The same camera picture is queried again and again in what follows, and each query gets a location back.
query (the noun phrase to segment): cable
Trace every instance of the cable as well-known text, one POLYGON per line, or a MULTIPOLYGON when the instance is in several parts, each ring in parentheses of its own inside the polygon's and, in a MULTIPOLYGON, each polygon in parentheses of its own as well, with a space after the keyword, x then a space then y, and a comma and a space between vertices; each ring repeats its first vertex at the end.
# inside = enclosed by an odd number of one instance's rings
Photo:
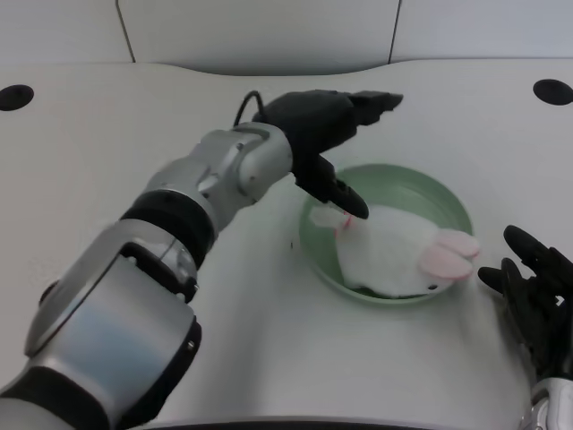
POLYGON ((244 96, 243 103, 241 103, 241 107, 239 107, 239 111, 236 113, 235 122, 233 123, 233 127, 237 127, 239 122, 241 121, 241 116, 243 116, 244 109, 246 108, 249 101, 255 97, 257 100, 257 107, 259 108, 259 115, 261 115, 262 122, 267 122, 267 114, 265 113, 265 107, 262 104, 262 97, 258 91, 250 91, 246 96, 244 96))

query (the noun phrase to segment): silver robot arm segment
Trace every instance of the silver robot arm segment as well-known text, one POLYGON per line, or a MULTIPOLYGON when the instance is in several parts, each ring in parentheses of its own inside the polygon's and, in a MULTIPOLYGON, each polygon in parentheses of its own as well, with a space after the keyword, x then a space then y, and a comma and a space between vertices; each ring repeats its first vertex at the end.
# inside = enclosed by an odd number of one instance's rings
POLYGON ((151 178, 45 297, 28 364, 1 394, 0 427, 129 428, 154 418, 201 342, 186 303, 204 255, 291 165, 285 135, 249 123, 207 134, 151 178), (17 426, 3 409, 22 410, 17 426))

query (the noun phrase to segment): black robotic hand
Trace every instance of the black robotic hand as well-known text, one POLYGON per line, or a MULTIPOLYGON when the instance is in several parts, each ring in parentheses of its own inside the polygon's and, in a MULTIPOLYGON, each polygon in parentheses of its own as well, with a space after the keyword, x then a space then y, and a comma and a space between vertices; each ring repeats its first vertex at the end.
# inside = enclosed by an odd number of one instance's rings
POLYGON ((503 236, 535 276, 523 279, 509 258, 501 269, 482 267, 479 278, 500 292, 512 325, 531 354, 539 379, 573 380, 573 263, 520 228, 508 226, 503 236))
POLYGON ((259 99, 259 113, 252 120, 275 125, 285 133, 293 152, 292 172, 298 186, 321 202, 333 202, 366 219, 368 206, 364 200, 336 178, 334 167, 320 154, 353 137, 358 125, 376 123, 402 98, 378 91, 288 92, 265 107, 259 99))

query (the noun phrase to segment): black circular hole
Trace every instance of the black circular hole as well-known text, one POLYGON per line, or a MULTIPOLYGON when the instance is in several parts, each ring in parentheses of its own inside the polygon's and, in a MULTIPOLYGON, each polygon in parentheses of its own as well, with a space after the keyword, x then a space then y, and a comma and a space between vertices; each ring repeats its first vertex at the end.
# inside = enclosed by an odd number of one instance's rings
POLYGON ((34 90, 28 85, 12 85, 0 90, 0 110, 11 111, 23 108, 34 98, 34 90))
POLYGON ((573 102, 573 90, 565 82, 555 79, 543 79, 534 85, 534 94, 545 103, 565 106, 573 102))

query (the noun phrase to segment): bunny ear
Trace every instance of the bunny ear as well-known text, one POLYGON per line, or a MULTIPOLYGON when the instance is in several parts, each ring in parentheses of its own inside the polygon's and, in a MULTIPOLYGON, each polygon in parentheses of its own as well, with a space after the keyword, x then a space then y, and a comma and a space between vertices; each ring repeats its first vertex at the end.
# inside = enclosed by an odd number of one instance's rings
POLYGON ((466 258, 474 258, 480 253, 477 239, 463 231, 443 228, 436 236, 435 243, 466 258))
POLYGON ((348 221, 350 215, 329 206, 314 206, 309 218, 318 227, 338 228, 348 221))
POLYGON ((428 246, 418 264, 424 273, 443 280, 462 280, 474 269, 468 260, 440 245, 428 246))

